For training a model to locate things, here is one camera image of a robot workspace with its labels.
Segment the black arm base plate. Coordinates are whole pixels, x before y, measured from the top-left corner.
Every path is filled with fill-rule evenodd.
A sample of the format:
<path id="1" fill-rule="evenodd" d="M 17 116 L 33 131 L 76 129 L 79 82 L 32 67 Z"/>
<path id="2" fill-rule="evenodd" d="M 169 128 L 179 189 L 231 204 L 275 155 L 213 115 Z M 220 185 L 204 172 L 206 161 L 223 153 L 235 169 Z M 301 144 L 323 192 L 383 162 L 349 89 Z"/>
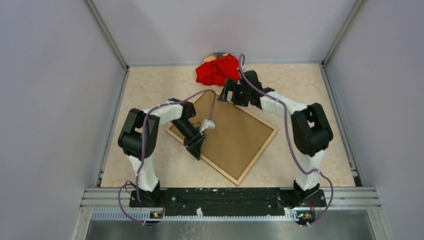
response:
<path id="1" fill-rule="evenodd" d="M 301 195 L 293 188 L 162 188 L 158 201 L 138 201 L 131 192 L 129 207 L 158 208 L 167 217 L 265 217 L 283 216 L 286 209 L 320 208 L 327 205 L 322 189 Z"/>

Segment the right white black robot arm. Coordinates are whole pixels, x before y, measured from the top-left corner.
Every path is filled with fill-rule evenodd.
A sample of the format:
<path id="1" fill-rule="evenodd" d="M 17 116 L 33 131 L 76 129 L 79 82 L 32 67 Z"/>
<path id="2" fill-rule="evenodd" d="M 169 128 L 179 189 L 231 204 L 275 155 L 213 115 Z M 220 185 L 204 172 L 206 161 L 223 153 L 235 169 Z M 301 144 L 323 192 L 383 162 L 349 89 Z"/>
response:
<path id="1" fill-rule="evenodd" d="M 290 154 L 299 169 L 293 190 L 282 193 L 285 208 L 307 206 L 320 190 L 321 162 L 334 134 L 319 103 L 306 105 L 287 98 L 270 87 L 264 88 L 254 70 L 241 73 L 239 80 L 226 79 L 218 97 L 227 101 L 232 92 L 233 105 L 255 106 L 284 118 L 284 130 Z"/>

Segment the wooden picture frame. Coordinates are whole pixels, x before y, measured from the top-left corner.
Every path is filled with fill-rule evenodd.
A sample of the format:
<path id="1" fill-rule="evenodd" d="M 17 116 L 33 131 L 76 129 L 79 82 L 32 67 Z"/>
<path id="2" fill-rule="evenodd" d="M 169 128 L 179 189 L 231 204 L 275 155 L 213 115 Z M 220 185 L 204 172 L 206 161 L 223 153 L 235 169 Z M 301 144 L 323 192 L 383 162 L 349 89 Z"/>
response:
<path id="1" fill-rule="evenodd" d="M 261 156 L 278 132 L 266 120 L 230 102 L 213 100 L 210 92 L 193 103 L 194 125 L 206 119 L 213 109 L 215 129 L 207 129 L 201 146 L 201 159 L 192 159 L 185 150 L 175 150 L 168 169 L 160 170 L 166 187 L 275 187 L 273 173 L 260 167 Z"/>

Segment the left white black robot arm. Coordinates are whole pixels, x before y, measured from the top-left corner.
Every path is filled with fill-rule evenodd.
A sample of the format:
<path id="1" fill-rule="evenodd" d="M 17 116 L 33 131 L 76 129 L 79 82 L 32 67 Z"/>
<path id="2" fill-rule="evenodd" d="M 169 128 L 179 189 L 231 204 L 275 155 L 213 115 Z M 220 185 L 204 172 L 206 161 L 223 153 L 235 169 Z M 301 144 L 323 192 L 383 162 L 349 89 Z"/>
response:
<path id="1" fill-rule="evenodd" d="M 182 134 L 185 149 L 196 160 L 201 158 L 206 135 L 190 122 L 190 118 L 195 115 L 193 103 L 177 98 L 170 98 L 154 108 L 132 108 L 128 112 L 117 143 L 133 166 L 136 176 L 135 198 L 139 202 L 149 207 L 160 202 L 160 182 L 153 166 L 160 126 L 172 123 Z"/>

